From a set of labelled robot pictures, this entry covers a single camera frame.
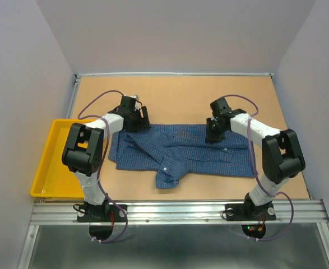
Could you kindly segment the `blue checked long sleeve shirt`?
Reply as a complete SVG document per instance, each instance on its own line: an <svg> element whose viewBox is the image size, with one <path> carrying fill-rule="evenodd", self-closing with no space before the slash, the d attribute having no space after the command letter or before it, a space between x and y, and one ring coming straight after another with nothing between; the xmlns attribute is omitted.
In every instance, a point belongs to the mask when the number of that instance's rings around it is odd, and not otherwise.
<svg viewBox="0 0 329 269"><path fill-rule="evenodd" d="M224 135L206 143L204 124L153 124L113 134L108 158L118 170L156 171L159 189L177 187L188 173L252 178L248 140L231 131Z"/></svg>

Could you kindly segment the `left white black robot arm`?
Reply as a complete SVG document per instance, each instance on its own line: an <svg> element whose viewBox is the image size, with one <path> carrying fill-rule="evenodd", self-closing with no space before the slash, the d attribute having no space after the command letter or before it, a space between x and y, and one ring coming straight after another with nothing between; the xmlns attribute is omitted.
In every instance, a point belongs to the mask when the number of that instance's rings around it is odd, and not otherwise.
<svg viewBox="0 0 329 269"><path fill-rule="evenodd" d="M121 102L104 116L92 115L94 121L74 123L69 129L62 153L62 164L76 176L84 202L75 205L79 218L103 221L109 216L110 201L100 186L99 174L111 135L125 130L137 132L150 128L147 108L137 95L122 95Z"/></svg>

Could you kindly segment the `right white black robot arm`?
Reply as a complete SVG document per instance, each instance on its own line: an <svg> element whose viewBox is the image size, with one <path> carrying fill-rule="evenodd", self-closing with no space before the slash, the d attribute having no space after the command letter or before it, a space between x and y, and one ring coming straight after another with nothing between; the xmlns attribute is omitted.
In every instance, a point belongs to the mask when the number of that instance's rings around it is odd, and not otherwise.
<svg viewBox="0 0 329 269"><path fill-rule="evenodd" d="M248 114L232 109L226 97L210 104L212 116L206 120L206 142L218 143L231 131L248 139L249 159L257 185L246 194L244 202L227 211L228 217L257 219L274 216L272 201L285 195L281 191L290 179L301 173L306 163L298 136L292 129L280 130L255 119L259 113Z"/></svg>

